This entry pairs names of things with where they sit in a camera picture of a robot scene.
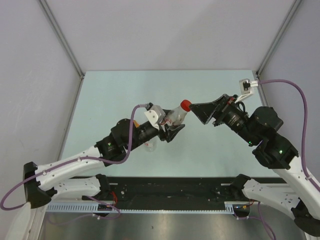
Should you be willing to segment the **red label clear bottle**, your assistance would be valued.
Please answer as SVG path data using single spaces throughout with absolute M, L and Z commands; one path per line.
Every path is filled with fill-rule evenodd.
M 172 109 L 168 112 L 168 114 L 161 122 L 161 125 L 179 126 L 183 123 L 189 111 L 189 107 L 179 105 L 175 109 Z

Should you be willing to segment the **red bottle cap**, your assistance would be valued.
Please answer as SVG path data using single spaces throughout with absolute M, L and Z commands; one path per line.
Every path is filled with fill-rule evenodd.
M 189 100 L 184 99 L 184 100 L 180 103 L 180 107 L 181 107 L 184 111 L 190 112 L 190 111 L 191 111 L 191 109 L 190 109 L 190 105 L 191 105 L 191 104 L 192 104 L 192 103 L 191 103 Z

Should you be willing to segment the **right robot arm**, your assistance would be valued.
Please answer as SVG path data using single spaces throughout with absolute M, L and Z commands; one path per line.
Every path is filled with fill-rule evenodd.
M 293 196 L 277 193 L 251 177 L 238 175 L 230 188 L 231 196 L 242 201 L 253 198 L 285 213 L 306 234 L 320 235 L 320 183 L 303 167 L 302 154 L 278 133 L 283 121 L 272 107 L 260 106 L 252 115 L 237 96 L 222 95 L 215 101 L 194 103 L 190 110 L 204 124 L 225 124 L 255 149 L 257 161 L 279 175 L 294 191 Z

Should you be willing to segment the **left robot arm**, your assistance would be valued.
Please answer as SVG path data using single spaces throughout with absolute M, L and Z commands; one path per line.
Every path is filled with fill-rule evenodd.
M 105 200 L 111 193 L 107 177 L 98 175 L 81 182 L 77 175 L 122 164 L 131 151 L 154 138 L 169 143 L 184 127 L 183 123 L 174 125 L 169 122 L 154 127 L 148 121 L 135 126 L 134 120 L 124 118 L 117 122 L 108 136 L 81 153 L 45 165 L 28 162 L 23 166 L 26 202 L 36 209 L 61 196 Z

